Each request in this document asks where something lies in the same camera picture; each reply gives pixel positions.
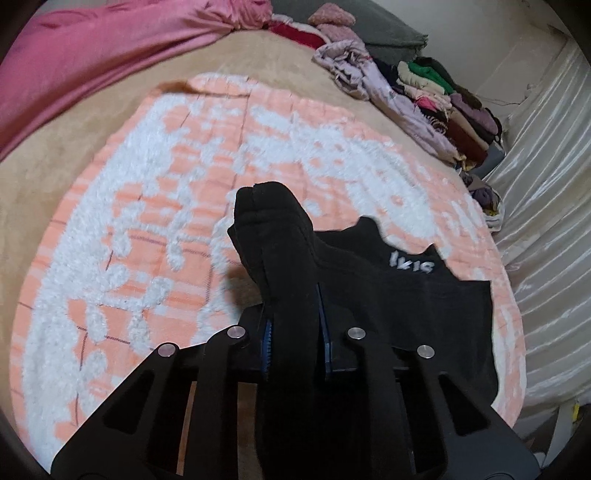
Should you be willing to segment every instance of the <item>lavender cloth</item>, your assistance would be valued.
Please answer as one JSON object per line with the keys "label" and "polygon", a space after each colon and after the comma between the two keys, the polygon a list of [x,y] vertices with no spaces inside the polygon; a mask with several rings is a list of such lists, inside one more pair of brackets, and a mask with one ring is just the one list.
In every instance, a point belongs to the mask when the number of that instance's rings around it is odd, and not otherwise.
{"label": "lavender cloth", "polygon": [[490,113],[481,108],[476,110],[471,106],[464,103],[462,96],[459,93],[452,93],[450,95],[452,105],[461,111],[464,115],[469,116],[472,120],[482,126],[487,132],[493,135],[499,133],[499,128],[496,125],[495,120],[491,117]]}
{"label": "lavender cloth", "polygon": [[335,76],[335,83],[354,98],[371,100],[427,153],[455,165],[457,149],[437,132],[412,101],[395,93],[363,44],[343,40],[323,45],[313,60]]}

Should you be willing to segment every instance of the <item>metal bolt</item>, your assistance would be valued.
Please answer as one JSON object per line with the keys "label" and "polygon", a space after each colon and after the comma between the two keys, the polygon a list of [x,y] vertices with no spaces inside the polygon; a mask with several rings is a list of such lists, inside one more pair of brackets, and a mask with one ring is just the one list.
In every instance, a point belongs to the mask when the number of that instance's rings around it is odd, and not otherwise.
{"label": "metal bolt", "polygon": [[417,353],[419,356],[423,358],[432,358],[435,356],[435,350],[433,350],[432,346],[428,345],[421,345],[417,348]]}
{"label": "metal bolt", "polygon": [[234,325],[228,329],[227,333],[230,338],[242,338],[244,337],[246,330],[240,325]]}
{"label": "metal bolt", "polygon": [[172,343],[164,343],[158,347],[160,356],[172,356],[176,351],[177,348]]}
{"label": "metal bolt", "polygon": [[353,327],[347,330],[347,335],[353,340],[361,340],[365,337],[365,330],[360,327]]}

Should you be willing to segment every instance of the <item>pink fluffy cloth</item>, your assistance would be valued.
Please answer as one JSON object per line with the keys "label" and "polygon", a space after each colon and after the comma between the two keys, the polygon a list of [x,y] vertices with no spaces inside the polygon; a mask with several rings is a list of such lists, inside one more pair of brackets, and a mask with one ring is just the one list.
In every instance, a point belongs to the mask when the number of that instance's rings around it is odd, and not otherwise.
{"label": "pink fluffy cloth", "polygon": [[79,100],[271,19],[270,0],[134,0],[34,17],[0,64],[0,161]]}
{"label": "pink fluffy cloth", "polygon": [[363,40],[357,36],[353,30],[343,25],[332,25],[323,23],[316,27],[324,35],[330,38],[330,41],[353,40],[363,43]]}
{"label": "pink fluffy cloth", "polygon": [[315,25],[330,41],[363,40],[349,27],[355,24],[355,17],[336,4],[324,4],[308,19],[310,25]]}
{"label": "pink fluffy cloth", "polygon": [[355,24],[355,17],[336,4],[324,4],[310,16],[308,23],[310,25],[332,23],[351,27]]}

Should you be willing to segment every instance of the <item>brown cloth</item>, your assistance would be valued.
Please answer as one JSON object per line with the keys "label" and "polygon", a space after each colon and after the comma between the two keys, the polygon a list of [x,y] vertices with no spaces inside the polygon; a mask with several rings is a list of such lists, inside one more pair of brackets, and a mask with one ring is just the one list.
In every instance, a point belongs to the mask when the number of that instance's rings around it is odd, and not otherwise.
{"label": "brown cloth", "polygon": [[464,132],[466,132],[471,137],[471,139],[473,139],[478,145],[480,145],[481,149],[483,149],[484,151],[488,150],[488,143],[485,142],[478,135],[478,133],[476,133],[474,127],[472,126],[472,123],[470,123],[470,121],[464,115],[462,115],[460,111],[458,111],[455,108],[452,109],[450,111],[449,117],[453,119],[455,123],[457,123],[460,127],[462,127],[462,130],[464,130]]}
{"label": "brown cloth", "polygon": [[447,137],[470,163],[477,167],[482,165],[486,159],[486,151],[451,118],[447,123]]}

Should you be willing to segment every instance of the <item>white wall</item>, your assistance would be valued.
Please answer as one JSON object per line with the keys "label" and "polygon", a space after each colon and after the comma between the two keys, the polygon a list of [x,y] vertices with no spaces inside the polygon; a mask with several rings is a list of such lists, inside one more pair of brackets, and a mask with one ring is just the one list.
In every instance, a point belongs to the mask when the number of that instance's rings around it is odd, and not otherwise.
{"label": "white wall", "polygon": [[536,27],[548,30],[548,25],[551,25],[562,33],[570,35],[569,29],[544,0],[519,0],[519,2],[525,11],[525,16]]}
{"label": "white wall", "polygon": [[439,60],[456,83],[477,91],[527,28],[519,0],[375,0],[429,35],[424,55]]}
{"label": "white wall", "polygon": [[509,54],[474,93],[497,117],[509,115],[516,103],[525,100],[528,85],[540,82],[566,40],[566,35],[561,33],[528,25]]}

